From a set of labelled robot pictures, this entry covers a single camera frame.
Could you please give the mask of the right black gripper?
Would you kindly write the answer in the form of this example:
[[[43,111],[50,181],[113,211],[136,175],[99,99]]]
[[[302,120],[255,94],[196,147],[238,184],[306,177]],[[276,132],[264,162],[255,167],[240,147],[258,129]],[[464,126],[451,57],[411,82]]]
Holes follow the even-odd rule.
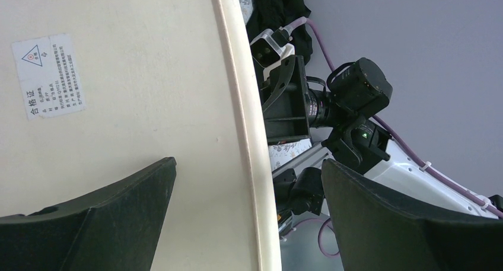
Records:
[[[312,89],[310,83],[322,89]],[[309,126],[336,127],[336,110],[326,81],[305,76],[302,56],[288,56],[257,85],[269,145],[307,139]]]

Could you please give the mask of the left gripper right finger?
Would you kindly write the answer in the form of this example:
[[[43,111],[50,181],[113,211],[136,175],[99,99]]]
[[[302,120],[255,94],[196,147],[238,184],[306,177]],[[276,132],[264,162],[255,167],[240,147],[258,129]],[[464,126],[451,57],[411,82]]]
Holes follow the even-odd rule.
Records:
[[[321,168],[345,270],[501,270],[502,221],[455,212],[365,178]]]

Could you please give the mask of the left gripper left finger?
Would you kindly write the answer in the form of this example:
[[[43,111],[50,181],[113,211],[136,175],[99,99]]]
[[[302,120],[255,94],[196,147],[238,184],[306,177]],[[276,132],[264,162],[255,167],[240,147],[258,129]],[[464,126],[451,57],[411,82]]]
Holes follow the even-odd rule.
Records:
[[[30,215],[1,218],[2,270],[150,270],[176,179],[163,158]]]

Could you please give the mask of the cream perforated plastic basket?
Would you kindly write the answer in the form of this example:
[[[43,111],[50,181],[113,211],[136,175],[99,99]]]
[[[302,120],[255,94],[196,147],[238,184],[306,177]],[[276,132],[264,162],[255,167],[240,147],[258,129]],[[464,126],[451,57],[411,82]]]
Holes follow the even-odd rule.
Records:
[[[85,108],[29,119],[12,46],[67,34]],[[1,0],[1,215],[164,158],[177,177],[153,270],[281,270],[239,0]]]

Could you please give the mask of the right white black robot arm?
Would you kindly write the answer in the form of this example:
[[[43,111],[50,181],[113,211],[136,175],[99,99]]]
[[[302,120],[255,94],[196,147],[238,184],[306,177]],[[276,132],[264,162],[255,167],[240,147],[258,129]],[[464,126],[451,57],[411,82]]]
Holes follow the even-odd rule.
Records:
[[[266,139],[270,145],[308,139],[328,127],[321,141],[336,161],[382,185],[452,211],[502,218],[502,200],[457,184],[422,161],[377,113],[392,87],[368,58],[347,62],[327,79],[308,76],[300,55],[265,61],[258,79]]]

